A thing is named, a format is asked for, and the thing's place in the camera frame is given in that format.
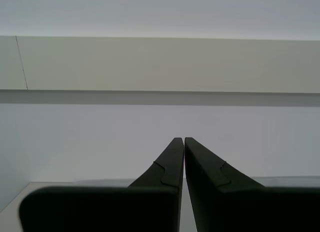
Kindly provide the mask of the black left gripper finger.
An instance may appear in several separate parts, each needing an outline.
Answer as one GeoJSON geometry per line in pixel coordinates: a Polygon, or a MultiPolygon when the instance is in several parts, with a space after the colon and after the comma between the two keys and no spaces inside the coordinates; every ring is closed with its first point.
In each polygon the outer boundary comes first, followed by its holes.
{"type": "Polygon", "coordinates": [[[191,137],[184,149],[198,231],[319,231],[318,188],[266,187],[191,137]]]}
{"type": "Polygon", "coordinates": [[[23,231],[178,231],[184,143],[173,139],[127,187],[49,186],[19,206],[23,231]]]}

